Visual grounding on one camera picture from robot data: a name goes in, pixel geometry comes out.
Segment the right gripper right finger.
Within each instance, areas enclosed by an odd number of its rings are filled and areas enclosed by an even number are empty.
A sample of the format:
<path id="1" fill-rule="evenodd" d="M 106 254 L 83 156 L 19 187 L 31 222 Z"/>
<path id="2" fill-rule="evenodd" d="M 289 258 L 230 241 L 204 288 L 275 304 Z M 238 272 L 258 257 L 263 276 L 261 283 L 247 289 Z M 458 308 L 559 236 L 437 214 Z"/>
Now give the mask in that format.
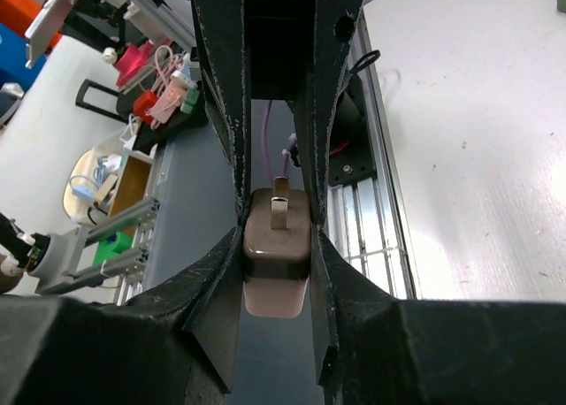
<path id="1" fill-rule="evenodd" d="M 565 308 L 401 300 L 311 232 L 317 382 L 328 404 L 562 404 Z"/>

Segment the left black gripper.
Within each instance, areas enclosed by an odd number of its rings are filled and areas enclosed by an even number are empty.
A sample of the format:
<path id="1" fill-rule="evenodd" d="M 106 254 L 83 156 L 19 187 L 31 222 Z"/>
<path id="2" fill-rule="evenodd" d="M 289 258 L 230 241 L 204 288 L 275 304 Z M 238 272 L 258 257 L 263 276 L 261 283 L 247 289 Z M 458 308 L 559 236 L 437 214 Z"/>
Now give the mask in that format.
<path id="1" fill-rule="evenodd" d="M 231 166 L 238 224 L 251 196 L 252 97 L 294 99 L 311 220 L 323 225 L 330 136 L 363 0 L 191 3 L 205 110 Z"/>

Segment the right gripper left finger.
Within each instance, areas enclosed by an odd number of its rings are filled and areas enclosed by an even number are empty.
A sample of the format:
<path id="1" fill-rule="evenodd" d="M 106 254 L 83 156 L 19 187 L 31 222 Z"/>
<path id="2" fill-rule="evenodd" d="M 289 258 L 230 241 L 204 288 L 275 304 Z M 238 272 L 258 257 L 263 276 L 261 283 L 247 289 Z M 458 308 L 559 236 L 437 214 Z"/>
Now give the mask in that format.
<path id="1" fill-rule="evenodd" d="M 127 304 L 1 299 L 4 404 L 219 404 L 231 391 L 242 230 Z"/>

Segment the pink plug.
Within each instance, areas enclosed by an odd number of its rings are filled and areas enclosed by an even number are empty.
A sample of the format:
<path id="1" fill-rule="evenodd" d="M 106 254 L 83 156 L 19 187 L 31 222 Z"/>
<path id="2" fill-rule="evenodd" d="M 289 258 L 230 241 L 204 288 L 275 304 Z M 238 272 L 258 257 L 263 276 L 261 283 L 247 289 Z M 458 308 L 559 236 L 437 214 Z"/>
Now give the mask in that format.
<path id="1" fill-rule="evenodd" d="M 244 229 L 243 292 L 254 317 L 295 318 L 310 277 L 310 204 L 306 192 L 277 177 L 257 189 Z"/>

